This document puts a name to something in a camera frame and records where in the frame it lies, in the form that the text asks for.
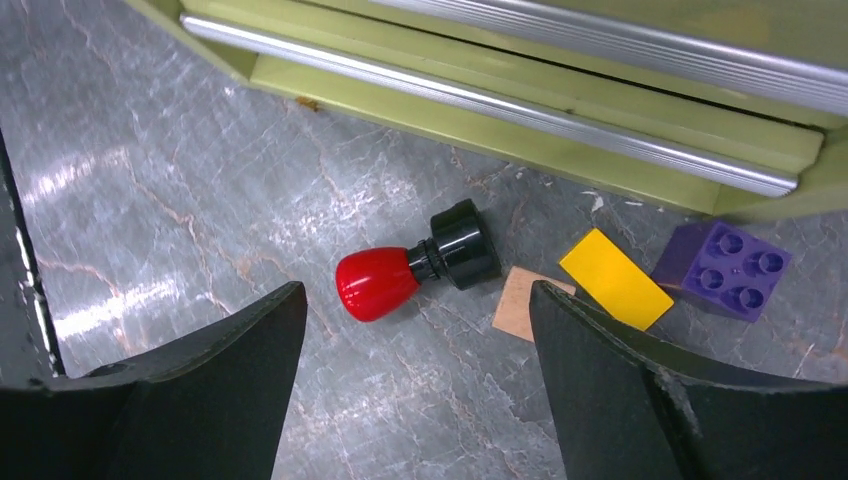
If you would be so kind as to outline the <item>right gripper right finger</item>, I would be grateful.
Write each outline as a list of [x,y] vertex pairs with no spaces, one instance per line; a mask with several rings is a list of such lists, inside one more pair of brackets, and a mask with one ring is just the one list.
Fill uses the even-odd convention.
[[843,479],[847,388],[707,358],[546,281],[535,348],[571,479]]

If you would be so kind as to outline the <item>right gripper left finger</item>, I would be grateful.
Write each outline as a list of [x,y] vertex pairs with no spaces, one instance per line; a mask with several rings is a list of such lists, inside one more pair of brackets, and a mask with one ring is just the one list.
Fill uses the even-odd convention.
[[289,282],[79,378],[1,390],[5,479],[268,479],[304,342]]

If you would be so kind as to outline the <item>green drawer cabinet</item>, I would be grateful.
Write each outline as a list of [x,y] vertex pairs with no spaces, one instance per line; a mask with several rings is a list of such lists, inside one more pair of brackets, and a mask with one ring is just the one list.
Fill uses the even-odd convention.
[[745,221],[847,205],[843,1],[137,1],[246,85]]

